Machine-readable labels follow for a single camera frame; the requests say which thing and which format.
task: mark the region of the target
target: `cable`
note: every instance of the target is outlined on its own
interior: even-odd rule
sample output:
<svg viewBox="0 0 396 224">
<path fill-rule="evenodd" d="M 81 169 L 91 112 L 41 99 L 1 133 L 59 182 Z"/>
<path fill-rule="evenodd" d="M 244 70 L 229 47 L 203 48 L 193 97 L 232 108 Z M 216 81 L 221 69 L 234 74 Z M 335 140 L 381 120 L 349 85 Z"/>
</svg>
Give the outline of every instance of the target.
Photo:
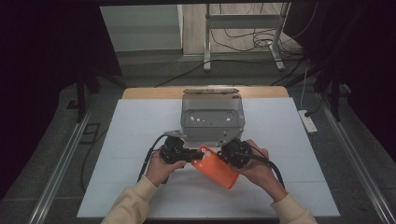
<svg viewBox="0 0 396 224">
<path fill-rule="evenodd" d="M 323 98 L 324 98 L 324 97 L 320 97 L 320 102 L 319 102 L 319 105 L 317 106 L 317 108 L 315 108 L 313 111 L 308 111 L 308 112 L 306 112 L 306 113 L 304 114 L 304 116 L 309 117 L 309 116 L 311 116 L 311 115 L 317 113 L 317 112 L 319 111 L 319 109 L 320 109 L 322 103 L 323 103 Z"/>
<path fill-rule="evenodd" d="M 309 69 L 309 65 L 305 69 L 303 92 L 301 93 L 301 98 L 300 98 L 300 109 L 301 110 L 303 110 L 303 98 L 304 98 L 305 84 L 306 84 L 306 72 L 308 71 L 308 69 Z"/>
<path fill-rule="evenodd" d="M 262 9 L 263 9 L 263 7 L 264 7 L 264 3 L 262 3 L 262 7 L 260 8 L 260 12 L 259 12 L 259 14 L 262 14 Z M 259 39 L 259 42 L 256 42 L 256 28 L 253 30 L 253 46 L 255 47 L 255 48 L 257 48 L 259 45 L 260 45 L 260 43 L 262 42 L 260 39 Z"/>
<path fill-rule="evenodd" d="M 287 78 L 287 77 L 290 77 L 291 74 L 293 74 L 293 72 L 300 66 L 300 63 L 303 61 L 304 58 L 305 58 L 305 56 L 304 56 L 302 59 L 300 59 L 300 61 L 296 64 L 296 66 L 295 66 L 287 75 L 285 75 L 285 76 L 283 76 L 282 78 L 278 79 L 277 81 L 273 82 L 273 83 L 271 84 L 271 86 L 275 86 L 275 84 L 276 84 L 277 82 L 280 82 L 280 81 L 282 81 L 283 79 L 285 79 L 285 78 Z"/>
<path fill-rule="evenodd" d="M 162 134 L 160 137 L 155 140 L 154 144 L 152 147 L 148 150 L 148 154 L 146 155 L 145 161 L 143 162 L 142 169 L 140 170 L 139 177 L 137 178 L 137 182 L 142 178 L 143 173 L 146 171 L 146 167 L 148 166 L 149 163 L 149 158 L 151 157 L 152 152 L 154 151 L 155 146 L 157 143 L 165 136 L 165 134 Z"/>
<path fill-rule="evenodd" d="M 253 160 L 256 160 L 256 161 L 261 161 L 264 164 L 270 166 L 274 170 L 274 172 L 276 174 L 276 177 L 277 177 L 277 180 L 279 181 L 279 183 L 285 189 L 285 184 L 283 183 L 283 178 L 282 178 L 282 175 L 281 175 L 279 169 L 276 167 L 276 165 L 273 162 L 269 161 L 265 156 L 264 157 L 260 157 L 260 156 L 250 155 L 250 154 L 242 153 L 242 152 L 235 152 L 234 154 L 236 156 L 247 157 L 247 158 L 250 158 L 250 159 L 253 159 Z"/>
<path fill-rule="evenodd" d="M 196 67 L 192 68 L 190 71 L 187 71 L 187 72 L 185 72 L 185 73 L 183 73 L 183 74 L 181 74 L 181 75 L 178 75 L 178 76 L 176 76 L 176 77 L 172 77 L 172 78 L 170 78 L 170 79 L 168 79 L 168 80 L 166 80 L 166 81 L 164 81 L 164 82 L 161 82 L 160 84 L 155 85 L 154 88 L 160 87 L 160 86 L 162 86 L 162 85 L 164 85 L 164 84 L 166 84 L 166 83 L 169 83 L 169 82 L 171 82 L 171 81 L 173 81 L 173 80 L 175 80 L 175 79 L 178 79 L 178 78 L 180 78 L 180 77 L 184 77 L 184 76 L 188 75 L 189 73 L 195 71 L 195 70 L 198 69 L 199 67 L 203 66 L 203 65 L 206 64 L 206 63 L 213 63 L 213 62 L 229 62 L 229 63 L 257 63 L 257 64 L 259 64 L 259 63 L 276 63 L 276 62 L 287 62 L 287 61 L 289 61 L 289 62 L 295 62 L 295 61 L 297 61 L 297 60 L 282 60 L 282 61 L 272 60 L 272 61 L 266 61 L 266 62 L 248 62 L 248 61 L 239 61 L 239 60 L 219 60 L 219 59 L 209 60 L 209 61 L 207 61 L 207 62 L 200 63 L 200 64 L 197 65 Z"/>
<path fill-rule="evenodd" d="M 253 6 L 254 6 L 254 4 L 252 3 L 250 5 L 250 10 L 246 14 L 248 14 L 251 11 L 251 9 L 253 9 L 253 14 L 254 14 Z M 222 11 L 221 4 L 219 4 L 219 10 L 220 10 L 220 14 L 222 14 L 223 11 Z M 253 34 L 253 33 L 250 33 L 250 34 L 246 34 L 246 35 L 228 35 L 227 30 L 226 29 L 223 29 L 223 30 L 224 30 L 224 33 L 230 38 L 238 38 L 238 37 L 243 37 L 243 36 L 246 36 L 246 35 L 252 35 Z"/>
<path fill-rule="evenodd" d="M 258 38 L 259 35 L 272 35 L 272 36 L 275 36 L 273 34 L 267 34 L 267 33 L 262 34 L 262 32 L 253 33 L 253 43 L 254 43 L 254 46 L 256 48 L 257 47 L 266 48 L 266 47 L 270 46 L 270 44 L 268 44 L 268 42 L 273 42 L 274 41 L 274 39 L 268 39 L 268 38 L 260 39 L 260 38 Z"/>
<path fill-rule="evenodd" d="M 223 46 L 223 47 L 225 47 L 225 48 L 228 48 L 228 49 L 233 49 L 233 50 L 241 51 L 241 52 L 247 52 L 247 51 L 251 51 L 251 50 L 254 50 L 254 49 L 257 48 L 257 46 L 254 46 L 254 47 L 251 48 L 251 49 L 236 49 L 236 48 L 233 48 L 233 47 L 231 47 L 231 46 L 228 46 L 228 45 L 219 43 L 219 42 L 215 39 L 215 37 L 213 36 L 212 29 L 210 29 L 210 34 L 212 35 L 213 41 L 215 41 L 216 44 L 218 44 L 218 45 L 220 45 L 220 46 Z"/>
<path fill-rule="evenodd" d="M 258 148 L 256 148 L 256 147 L 253 147 L 257 152 L 259 152 L 260 154 L 262 154 L 262 156 L 264 156 L 264 158 L 265 159 L 267 159 L 268 160 L 268 157 L 266 157 L 265 155 L 264 155 L 264 153 L 262 153 Z"/>
<path fill-rule="evenodd" d="M 274 9 L 275 14 L 279 14 L 279 13 L 277 13 L 273 3 L 271 3 L 271 7 Z"/>
<path fill-rule="evenodd" d="M 314 12 L 312 13 L 312 17 L 311 17 L 311 19 L 309 20 L 309 23 L 305 26 L 305 28 L 304 28 L 299 34 L 297 34 L 297 35 L 295 35 L 294 37 L 292 37 L 292 38 L 286 40 L 285 42 L 288 42 L 288 41 L 290 41 L 290 40 L 292 40 L 292 39 L 298 37 L 298 36 L 301 35 L 303 32 L 305 32 L 305 30 L 309 27 L 309 25 L 311 24 L 312 20 L 314 19 L 315 14 L 316 14 L 316 12 L 317 12 L 317 8 L 318 8 L 318 2 L 315 4 L 315 9 L 314 9 Z"/>
<path fill-rule="evenodd" d="M 82 191 L 85 193 L 85 191 L 87 190 L 84 187 L 84 168 L 85 168 L 85 163 L 87 162 L 88 159 L 88 155 L 90 155 L 93 147 L 95 146 L 95 144 L 99 141 L 99 139 L 102 138 L 102 136 L 108 131 L 108 128 L 106 128 L 96 139 L 95 141 L 92 143 L 91 147 L 88 149 L 87 154 L 85 154 L 85 158 L 84 161 L 82 162 L 82 166 L 81 166 L 81 170 L 79 173 L 79 183 L 81 185 Z"/>
<path fill-rule="evenodd" d="M 230 38 L 239 38 L 239 37 L 244 37 L 244 36 L 248 36 L 248 35 L 273 35 L 273 34 L 262 34 L 262 33 L 265 33 L 265 32 L 269 32 L 269 31 L 274 31 L 275 29 L 268 29 L 268 30 L 263 30 L 263 31 L 258 31 L 258 32 L 256 32 L 256 33 L 249 33 L 249 34 L 245 34 L 245 35 L 227 35 L 227 33 L 226 33 L 226 35 L 228 36 L 228 37 L 230 37 Z"/>
<path fill-rule="evenodd" d="M 286 53 L 286 54 L 292 54 L 292 55 L 304 55 L 304 51 L 302 49 L 297 50 L 297 52 L 300 52 L 300 53 L 295 53 L 295 52 L 290 51 L 289 49 L 286 49 L 285 46 L 283 46 L 283 41 L 280 38 L 279 38 L 279 42 L 278 42 L 277 46 L 280 49 L 280 51 L 279 51 L 280 54 Z"/>
</svg>

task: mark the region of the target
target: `transparent container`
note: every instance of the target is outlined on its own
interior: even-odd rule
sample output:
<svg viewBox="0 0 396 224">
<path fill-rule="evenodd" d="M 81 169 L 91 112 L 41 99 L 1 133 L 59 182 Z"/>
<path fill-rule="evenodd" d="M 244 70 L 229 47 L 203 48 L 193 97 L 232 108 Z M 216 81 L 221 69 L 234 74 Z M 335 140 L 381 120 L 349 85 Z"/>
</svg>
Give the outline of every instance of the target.
<svg viewBox="0 0 396 224">
<path fill-rule="evenodd" d="M 180 123 L 187 142 L 215 146 L 241 137 L 245 126 L 242 98 L 235 89 L 185 90 Z"/>
</svg>

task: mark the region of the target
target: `beige sleeve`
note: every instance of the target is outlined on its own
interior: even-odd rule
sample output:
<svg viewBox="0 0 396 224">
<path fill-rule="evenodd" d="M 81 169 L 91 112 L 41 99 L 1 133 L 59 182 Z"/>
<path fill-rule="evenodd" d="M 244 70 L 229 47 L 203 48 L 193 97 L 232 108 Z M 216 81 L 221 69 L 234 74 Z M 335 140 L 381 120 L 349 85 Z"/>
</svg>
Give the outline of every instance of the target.
<svg viewBox="0 0 396 224">
<path fill-rule="evenodd" d="M 312 213 L 302 208 L 290 194 L 280 202 L 273 203 L 271 206 L 275 209 L 280 224 L 317 223 Z"/>
<path fill-rule="evenodd" d="M 149 200 L 156 191 L 157 187 L 142 175 L 134 187 L 122 192 L 102 224 L 143 223 L 149 214 Z"/>
</svg>

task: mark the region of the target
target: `orange object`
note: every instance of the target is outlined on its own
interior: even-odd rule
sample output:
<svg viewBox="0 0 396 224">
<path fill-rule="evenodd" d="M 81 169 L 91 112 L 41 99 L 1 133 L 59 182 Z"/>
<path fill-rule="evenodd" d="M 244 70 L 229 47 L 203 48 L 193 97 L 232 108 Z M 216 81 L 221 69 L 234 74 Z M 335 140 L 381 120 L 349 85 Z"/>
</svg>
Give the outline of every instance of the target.
<svg viewBox="0 0 396 224">
<path fill-rule="evenodd" d="M 205 153 L 204 158 L 200 161 L 192 161 L 192 166 L 224 188 L 232 188 L 239 174 L 232 172 L 228 164 L 222 161 L 209 147 L 200 146 L 198 151 Z"/>
</svg>

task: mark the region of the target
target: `wall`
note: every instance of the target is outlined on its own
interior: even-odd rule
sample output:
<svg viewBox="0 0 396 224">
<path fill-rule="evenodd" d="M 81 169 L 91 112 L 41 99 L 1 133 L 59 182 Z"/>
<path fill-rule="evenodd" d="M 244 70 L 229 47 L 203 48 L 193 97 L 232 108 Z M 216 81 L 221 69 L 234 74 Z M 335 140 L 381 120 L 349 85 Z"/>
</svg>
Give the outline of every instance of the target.
<svg viewBox="0 0 396 224">
<path fill-rule="evenodd" d="M 115 51 L 181 49 L 178 6 L 101 7 Z"/>
</svg>

